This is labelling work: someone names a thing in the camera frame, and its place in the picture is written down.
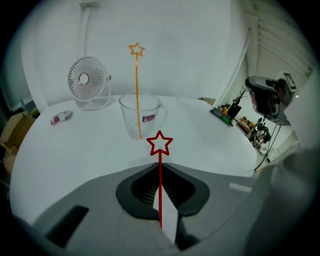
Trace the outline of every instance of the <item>fan grille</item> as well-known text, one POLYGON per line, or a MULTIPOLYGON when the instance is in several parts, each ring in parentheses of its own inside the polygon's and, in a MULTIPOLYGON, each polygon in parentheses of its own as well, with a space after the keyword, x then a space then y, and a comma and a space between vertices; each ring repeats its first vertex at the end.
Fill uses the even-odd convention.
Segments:
POLYGON ((94 57, 82 57, 71 67, 68 74, 68 86, 72 95, 79 101, 90 101, 99 96, 107 85, 107 70, 99 60, 94 57), (88 76, 86 84, 80 83, 80 76, 88 76))

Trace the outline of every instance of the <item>red stick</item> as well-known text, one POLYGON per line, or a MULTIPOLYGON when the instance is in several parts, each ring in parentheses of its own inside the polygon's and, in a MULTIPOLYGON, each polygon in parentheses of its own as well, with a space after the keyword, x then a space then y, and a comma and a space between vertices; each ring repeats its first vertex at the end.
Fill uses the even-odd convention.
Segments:
POLYGON ((159 152, 159 222, 162 228, 162 155, 159 152))

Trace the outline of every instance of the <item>white table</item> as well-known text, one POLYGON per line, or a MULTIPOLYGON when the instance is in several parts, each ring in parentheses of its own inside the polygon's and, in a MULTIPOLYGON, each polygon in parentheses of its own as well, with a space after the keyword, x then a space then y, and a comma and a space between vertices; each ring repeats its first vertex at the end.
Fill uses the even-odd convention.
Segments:
MULTIPOLYGON (((164 163, 219 174, 250 177, 257 153, 237 127, 223 123, 202 100, 159 96, 167 106, 161 127, 172 137, 164 163)), ((11 177, 13 214, 29 224, 83 183, 103 175, 158 161, 146 141, 130 139, 118 96, 99 110, 81 111, 68 101, 48 107, 36 120, 17 154, 11 177), (70 120, 51 126, 57 113, 73 110, 70 120)))

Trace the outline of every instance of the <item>mug handle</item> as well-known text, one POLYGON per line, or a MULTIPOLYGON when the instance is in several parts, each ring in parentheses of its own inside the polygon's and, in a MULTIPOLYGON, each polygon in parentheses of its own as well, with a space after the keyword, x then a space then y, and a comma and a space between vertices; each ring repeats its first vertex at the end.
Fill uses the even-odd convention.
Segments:
POLYGON ((161 105, 160 105, 160 107, 159 107, 159 110, 160 109, 163 109, 164 111, 165 111, 165 116, 164 116, 164 119, 163 119, 163 121, 162 122, 160 122, 160 123, 154 123, 155 124, 155 126, 156 126, 156 129, 160 129, 160 127, 164 124, 164 122, 166 121, 166 119, 167 119, 167 115, 168 115, 168 109, 167 109, 167 107, 165 106, 165 105, 163 105, 162 103, 161 103, 161 105))

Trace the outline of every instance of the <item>power outlet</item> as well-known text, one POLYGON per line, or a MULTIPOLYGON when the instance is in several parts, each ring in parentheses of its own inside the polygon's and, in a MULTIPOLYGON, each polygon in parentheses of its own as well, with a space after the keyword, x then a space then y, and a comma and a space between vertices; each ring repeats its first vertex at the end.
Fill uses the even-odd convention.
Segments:
POLYGON ((100 0, 80 0, 80 6, 82 9, 85 9, 86 7, 99 7, 100 6, 100 0))

